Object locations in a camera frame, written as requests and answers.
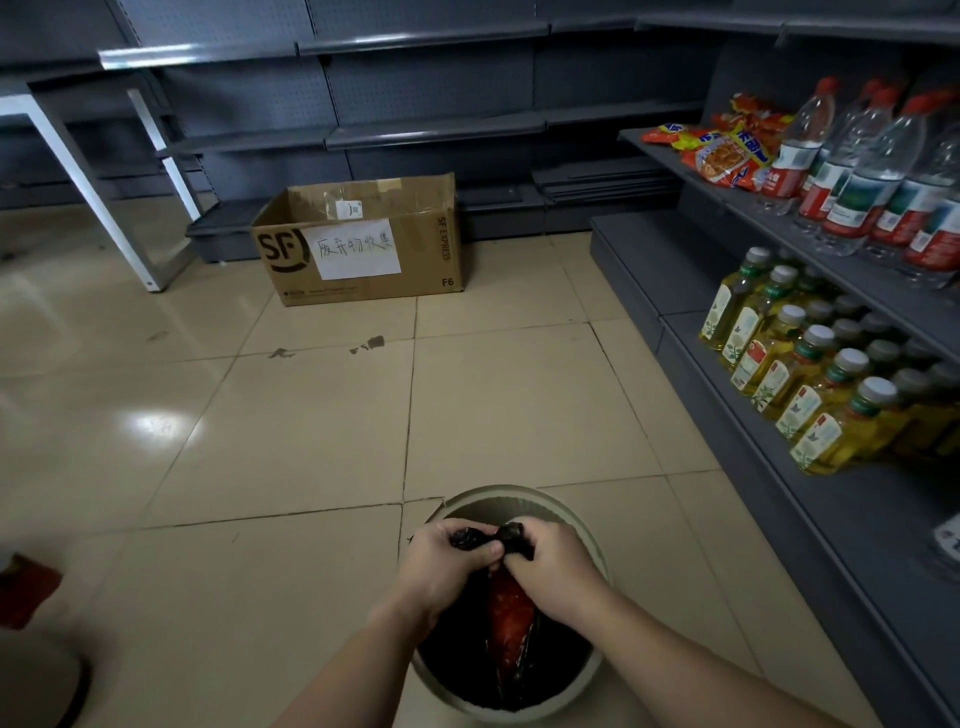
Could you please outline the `person's right hand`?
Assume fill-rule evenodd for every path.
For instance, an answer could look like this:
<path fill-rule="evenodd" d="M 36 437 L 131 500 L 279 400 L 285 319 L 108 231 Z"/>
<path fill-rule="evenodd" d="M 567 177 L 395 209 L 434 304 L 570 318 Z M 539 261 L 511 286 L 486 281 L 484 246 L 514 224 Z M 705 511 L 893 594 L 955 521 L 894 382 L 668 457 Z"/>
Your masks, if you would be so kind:
<path fill-rule="evenodd" d="M 565 522 L 534 516 L 520 516 L 510 524 L 522 527 L 524 541 L 533 549 L 529 588 L 523 591 L 546 616 L 580 629 L 609 584 L 579 534 Z"/>

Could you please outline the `black trash bag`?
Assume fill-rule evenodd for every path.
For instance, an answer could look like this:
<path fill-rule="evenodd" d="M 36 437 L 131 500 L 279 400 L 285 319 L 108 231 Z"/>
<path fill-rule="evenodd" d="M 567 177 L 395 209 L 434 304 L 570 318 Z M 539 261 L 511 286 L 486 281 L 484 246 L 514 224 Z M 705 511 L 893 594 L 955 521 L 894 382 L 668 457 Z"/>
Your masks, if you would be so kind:
<path fill-rule="evenodd" d="M 489 582 L 499 568 L 480 569 L 467 579 L 417 652 L 428 673 L 456 698 L 479 708 L 516 713 L 569 688 L 587 666 L 593 647 L 534 605 L 537 624 L 528 647 L 522 693 L 519 701 L 504 703 L 487 653 Z"/>

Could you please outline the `person's left forearm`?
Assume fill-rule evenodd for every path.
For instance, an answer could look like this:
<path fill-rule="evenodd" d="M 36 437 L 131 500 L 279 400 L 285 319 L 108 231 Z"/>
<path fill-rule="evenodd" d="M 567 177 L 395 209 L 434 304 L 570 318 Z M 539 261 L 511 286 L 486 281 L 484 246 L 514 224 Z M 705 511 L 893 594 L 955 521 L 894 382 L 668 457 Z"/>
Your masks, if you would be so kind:
<path fill-rule="evenodd" d="M 389 595 L 270 728 L 391 728 L 414 652 L 439 613 L 415 595 Z"/>

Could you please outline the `person's right forearm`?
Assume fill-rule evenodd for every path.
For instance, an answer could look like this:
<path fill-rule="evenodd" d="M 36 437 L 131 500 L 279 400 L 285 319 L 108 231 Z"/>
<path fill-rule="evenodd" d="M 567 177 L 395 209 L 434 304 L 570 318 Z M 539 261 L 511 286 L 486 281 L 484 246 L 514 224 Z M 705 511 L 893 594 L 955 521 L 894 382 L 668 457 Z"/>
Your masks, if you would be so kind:
<path fill-rule="evenodd" d="M 674 631 L 605 583 L 588 588 L 566 620 L 660 728 L 851 728 Z"/>

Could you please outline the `round grey trash bin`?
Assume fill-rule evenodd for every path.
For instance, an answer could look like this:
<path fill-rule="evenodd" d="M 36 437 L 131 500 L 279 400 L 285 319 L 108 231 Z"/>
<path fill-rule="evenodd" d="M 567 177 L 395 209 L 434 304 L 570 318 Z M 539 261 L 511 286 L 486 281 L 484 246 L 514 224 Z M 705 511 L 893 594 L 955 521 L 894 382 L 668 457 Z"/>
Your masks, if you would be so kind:
<path fill-rule="evenodd" d="M 498 484 L 464 491 L 439 506 L 429 516 L 428 522 L 454 518 L 502 527 L 521 516 L 531 516 L 545 521 L 570 525 L 579 534 L 597 569 L 606 581 L 611 581 L 610 570 L 603 550 L 586 523 L 569 506 L 542 491 L 511 484 Z M 479 722 L 502 725 L 543 721 L 560 713 L 582 695 L 597 674 L 601 663 L 601 655 L 592 648 L 592 654 L 586 667 L 573 684 L 560 695 L 532 708 L 510 712 L 479 708 L 456 697 L 452 692 L 442 687 L 428 672 L 418 650 L 414 653 L 413 658 L 415 673 L 435 698 L 455 711 Z"/>

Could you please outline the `red packet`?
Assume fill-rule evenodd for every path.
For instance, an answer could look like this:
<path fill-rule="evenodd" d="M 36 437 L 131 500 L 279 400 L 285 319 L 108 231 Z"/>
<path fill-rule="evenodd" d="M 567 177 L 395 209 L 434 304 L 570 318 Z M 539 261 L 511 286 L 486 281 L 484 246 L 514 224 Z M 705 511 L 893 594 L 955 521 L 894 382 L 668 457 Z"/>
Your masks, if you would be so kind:
<path fill-rule="evenodd" d="M 533 600 L 505 566 L 489 577 L 486 613 L 486 653 L 494 667 L 498 692 L 504 703 L 518 702 L 538 616 Z"/>

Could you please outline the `brown cardboard box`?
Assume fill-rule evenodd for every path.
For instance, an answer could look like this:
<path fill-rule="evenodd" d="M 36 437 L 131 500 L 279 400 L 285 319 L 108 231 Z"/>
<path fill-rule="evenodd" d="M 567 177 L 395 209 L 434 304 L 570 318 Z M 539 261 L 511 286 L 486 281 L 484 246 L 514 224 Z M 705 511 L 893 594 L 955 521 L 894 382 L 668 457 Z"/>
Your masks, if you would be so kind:
<path fill-rule="evenodd" d="M 390 221 L 400 274 L 336 281 L 320 278 L 301 230 L 347 222 L 335 218 L 334 201 L 340 199 L 361 200 L 362 220 Z M 286 308 L 464 289 L 452 173 L 288 187 L 261 208 L 249 232 Z"/>

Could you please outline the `white paper sheet label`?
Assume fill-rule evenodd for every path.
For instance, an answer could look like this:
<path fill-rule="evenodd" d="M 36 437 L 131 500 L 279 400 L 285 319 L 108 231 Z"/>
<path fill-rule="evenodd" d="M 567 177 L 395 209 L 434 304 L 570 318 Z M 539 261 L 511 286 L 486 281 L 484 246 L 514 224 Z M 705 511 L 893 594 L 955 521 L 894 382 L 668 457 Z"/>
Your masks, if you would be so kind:
<path fill-rule="evenodd" d="M 311 258 L 325 282 L 402 273 L 388 219 L 354 220 L 301 230 Z"/>

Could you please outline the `row of yellow oil bottles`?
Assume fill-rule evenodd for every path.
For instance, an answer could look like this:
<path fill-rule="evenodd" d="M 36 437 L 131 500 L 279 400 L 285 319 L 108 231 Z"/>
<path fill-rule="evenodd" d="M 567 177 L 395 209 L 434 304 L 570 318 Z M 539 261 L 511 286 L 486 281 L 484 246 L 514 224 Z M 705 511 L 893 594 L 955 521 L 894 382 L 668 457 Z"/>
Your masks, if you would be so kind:
<path fill-rule="evenodd" d="M 747 249 L 698 339 L 810 475 L 876 459 L 960 468 L 960 363 L 790 249 Z"/>

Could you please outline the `stack of grey shelf boards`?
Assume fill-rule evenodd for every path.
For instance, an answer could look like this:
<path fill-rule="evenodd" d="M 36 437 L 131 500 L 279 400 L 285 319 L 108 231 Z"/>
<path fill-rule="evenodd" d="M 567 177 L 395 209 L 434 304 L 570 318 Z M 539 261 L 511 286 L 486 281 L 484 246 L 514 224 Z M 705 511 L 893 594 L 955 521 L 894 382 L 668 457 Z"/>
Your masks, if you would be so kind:
<path fill-rule="evenodd" d="M 646 155 L 534 169 L 532 181 L 551 206 L 668 195 L 681 188 L 678 176 Z"/>

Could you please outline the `red cloth object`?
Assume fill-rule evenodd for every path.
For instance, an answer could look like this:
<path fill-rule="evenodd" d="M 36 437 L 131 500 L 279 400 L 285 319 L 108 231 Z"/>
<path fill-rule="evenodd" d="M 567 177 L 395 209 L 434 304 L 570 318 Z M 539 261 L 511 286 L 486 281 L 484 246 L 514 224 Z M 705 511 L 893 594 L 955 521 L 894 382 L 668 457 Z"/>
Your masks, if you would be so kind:
<path fill-rule="evenodd" d="M 64 575 L 19 552 L 0 564 L 0 628 L 21 630 L 61 586 Z"/>

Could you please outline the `pile of orange snack packets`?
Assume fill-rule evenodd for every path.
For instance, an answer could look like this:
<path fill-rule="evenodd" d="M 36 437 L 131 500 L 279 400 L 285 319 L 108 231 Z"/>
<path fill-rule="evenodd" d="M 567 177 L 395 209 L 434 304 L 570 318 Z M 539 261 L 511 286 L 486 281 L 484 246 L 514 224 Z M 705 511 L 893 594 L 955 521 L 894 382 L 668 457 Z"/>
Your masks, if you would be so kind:
<path fill-rule="evenodd" d="M 794 118 L 738 92 L 730 97 L 729 110 L 715 113 L 709 124 L 664 124 L 644 131 L 640 140 L 678 152 L 682 164 L 715 186 L 760 192 Z"/>

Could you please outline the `dark round object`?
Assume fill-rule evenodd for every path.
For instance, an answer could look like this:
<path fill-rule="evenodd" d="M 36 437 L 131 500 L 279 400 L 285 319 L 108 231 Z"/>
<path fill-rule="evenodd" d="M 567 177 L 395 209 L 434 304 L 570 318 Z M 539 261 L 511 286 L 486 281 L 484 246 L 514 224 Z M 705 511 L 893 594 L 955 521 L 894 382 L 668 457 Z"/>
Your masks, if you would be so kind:
<path fill-rule="evenodd" d="M 0 654 L 0 728 L 76 728 L 91 678 L 83 657 Z"/>

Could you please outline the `long grey metal shelving unit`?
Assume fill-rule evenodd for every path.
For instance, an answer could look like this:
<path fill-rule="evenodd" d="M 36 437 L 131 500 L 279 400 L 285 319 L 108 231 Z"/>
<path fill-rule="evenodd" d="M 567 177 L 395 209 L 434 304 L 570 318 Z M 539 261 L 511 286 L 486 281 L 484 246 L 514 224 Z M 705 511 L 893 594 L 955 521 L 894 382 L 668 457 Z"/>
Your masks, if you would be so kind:
<path fill-rule="evenodd" d="M 532 171 L 630 157 L 618 130 L 699 118 L 721 40 L 650 34 L 628 0 L 0 0 L 0 81 L 60 106 L 106 192 L 169 190 L 123 83 L 189 180 L 186 236 L 253 261 L 283 188 L 452 173 L 467 240 L 580 233 L 679 191 L 551 205 Z"/>

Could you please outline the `row of clear water bottles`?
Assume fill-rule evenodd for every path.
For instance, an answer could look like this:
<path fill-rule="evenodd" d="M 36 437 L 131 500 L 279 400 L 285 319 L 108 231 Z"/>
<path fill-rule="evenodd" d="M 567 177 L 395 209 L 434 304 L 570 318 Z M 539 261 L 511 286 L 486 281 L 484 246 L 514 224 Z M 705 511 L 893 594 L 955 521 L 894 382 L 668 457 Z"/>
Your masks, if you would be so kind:
<path fill-rule="evenodd" d="M 953 103 L 935 89 L 907 99 L 880 84 L 868 101 L 828 132 L 813 161 L 791 226 L 823 256 L 850 258 L 865 250 L 882 216 L 929 150 L 930 121 Z"/>

